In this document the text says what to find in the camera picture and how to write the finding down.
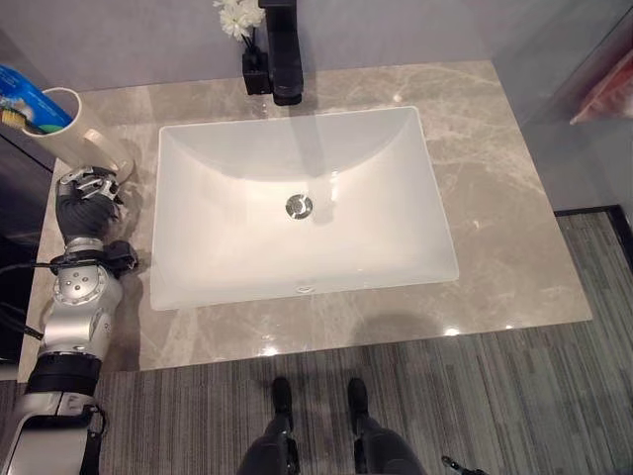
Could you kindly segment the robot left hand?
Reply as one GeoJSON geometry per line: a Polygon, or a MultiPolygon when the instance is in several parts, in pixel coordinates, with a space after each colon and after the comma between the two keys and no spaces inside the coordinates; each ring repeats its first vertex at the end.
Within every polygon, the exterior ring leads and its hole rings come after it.
{"type": "Polygon", "coordinates": [[[116,173],[83,166],[61,176],[55,185],[55,216],[66,246],[102,250],[123,201],[116,173]]]}

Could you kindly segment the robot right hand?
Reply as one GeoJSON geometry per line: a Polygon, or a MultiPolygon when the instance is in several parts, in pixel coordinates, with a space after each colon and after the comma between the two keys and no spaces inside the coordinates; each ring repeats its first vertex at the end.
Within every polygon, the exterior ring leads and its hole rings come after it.
{"type": "Polygon", "coordinates": [[[488,475],[486,471],[480,468],[468,468],[447,455],[442,455],[441,461],[446,468],[453,470],[459,475],[488,475]]]}

